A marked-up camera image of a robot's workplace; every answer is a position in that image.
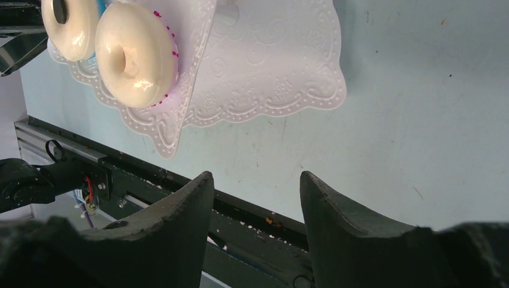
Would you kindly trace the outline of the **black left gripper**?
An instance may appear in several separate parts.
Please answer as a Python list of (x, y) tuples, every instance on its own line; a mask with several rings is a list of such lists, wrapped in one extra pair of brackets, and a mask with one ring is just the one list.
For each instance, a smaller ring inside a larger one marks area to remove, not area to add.
[(1, 0), (1, 38), (41, 31), (41, 1)]

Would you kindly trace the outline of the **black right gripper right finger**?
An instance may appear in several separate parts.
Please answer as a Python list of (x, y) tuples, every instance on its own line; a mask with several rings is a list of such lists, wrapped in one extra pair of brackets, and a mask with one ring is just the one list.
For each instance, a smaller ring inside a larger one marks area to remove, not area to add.
[(388, 218), (309, 171), (300, 198), (317, 287), (507, 287), (508, 223), (439, 231)]

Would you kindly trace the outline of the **white frosted donut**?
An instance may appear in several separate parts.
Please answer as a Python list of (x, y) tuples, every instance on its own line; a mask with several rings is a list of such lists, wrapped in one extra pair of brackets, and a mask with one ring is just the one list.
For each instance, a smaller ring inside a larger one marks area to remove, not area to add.
[(178, 80), (175, 37), (159, 11), (110, 4), (98, 23), (95, 44), (106, 89), (127, 107), (160, 104)]

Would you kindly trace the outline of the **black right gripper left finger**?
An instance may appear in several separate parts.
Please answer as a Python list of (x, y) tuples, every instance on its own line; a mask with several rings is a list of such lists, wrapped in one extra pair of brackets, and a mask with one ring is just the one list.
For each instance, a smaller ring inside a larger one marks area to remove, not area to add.
[(102, 229), (62, 217), (1, 223), (2, 287), (199, 287), (214, 179), (178, 191)]

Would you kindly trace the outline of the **white chocolate-hole donut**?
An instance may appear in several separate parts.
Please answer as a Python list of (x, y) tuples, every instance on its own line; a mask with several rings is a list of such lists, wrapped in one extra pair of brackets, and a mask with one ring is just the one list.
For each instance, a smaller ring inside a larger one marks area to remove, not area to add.
[(98, 1), (42, 1), (44, 28), (57, 51), (69, 61), (90, 58), (104, 5)]

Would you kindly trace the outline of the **white three-tier cake stand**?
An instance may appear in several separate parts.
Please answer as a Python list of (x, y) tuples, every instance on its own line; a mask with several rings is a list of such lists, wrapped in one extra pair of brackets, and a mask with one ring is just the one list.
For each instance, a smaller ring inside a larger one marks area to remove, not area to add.
[(346, 98), (341, 31), (332, 1), (140, 1), (173, 30), (179, 78), (160, 104), (129, 108), (107, 90), (94, 59), (50, 57), (150, 137), (163, 158), (176, 153), (183, 127), (283, 117), (307, 107), (335, 109)]

